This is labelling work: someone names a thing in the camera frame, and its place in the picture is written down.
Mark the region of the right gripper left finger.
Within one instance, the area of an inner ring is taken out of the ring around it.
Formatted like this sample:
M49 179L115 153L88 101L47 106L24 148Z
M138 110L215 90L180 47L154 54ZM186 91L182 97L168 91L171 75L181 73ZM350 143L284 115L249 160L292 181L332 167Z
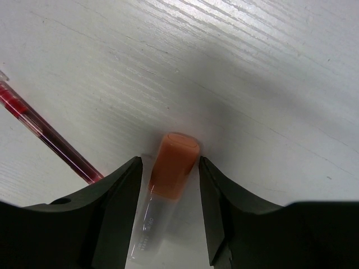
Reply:
M134 157L49 204L1 203L2 268L124 268L142 179Z

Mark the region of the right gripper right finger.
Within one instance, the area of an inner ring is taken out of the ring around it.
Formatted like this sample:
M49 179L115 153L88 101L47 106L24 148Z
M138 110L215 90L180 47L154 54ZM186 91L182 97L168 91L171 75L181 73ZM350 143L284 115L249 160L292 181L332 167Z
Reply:
M214 268L357 268L358 202L280 206L199 161L209 263Z

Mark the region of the orange cap highlighter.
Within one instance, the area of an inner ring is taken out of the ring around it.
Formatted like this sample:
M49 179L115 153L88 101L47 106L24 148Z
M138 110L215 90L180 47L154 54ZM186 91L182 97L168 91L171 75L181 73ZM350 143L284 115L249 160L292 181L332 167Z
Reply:
M198 142L190 136L163 136L135 221L129 260L146 265L157 254L199 153Z

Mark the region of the red gel pen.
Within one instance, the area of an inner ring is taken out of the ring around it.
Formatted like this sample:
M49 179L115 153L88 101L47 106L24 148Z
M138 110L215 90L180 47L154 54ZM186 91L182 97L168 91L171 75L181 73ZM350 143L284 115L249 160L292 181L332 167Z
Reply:
M40 116L8 84L8 81L8 77L1 72L1 105L47 145L87 184L93 184L102 179L103 175Z

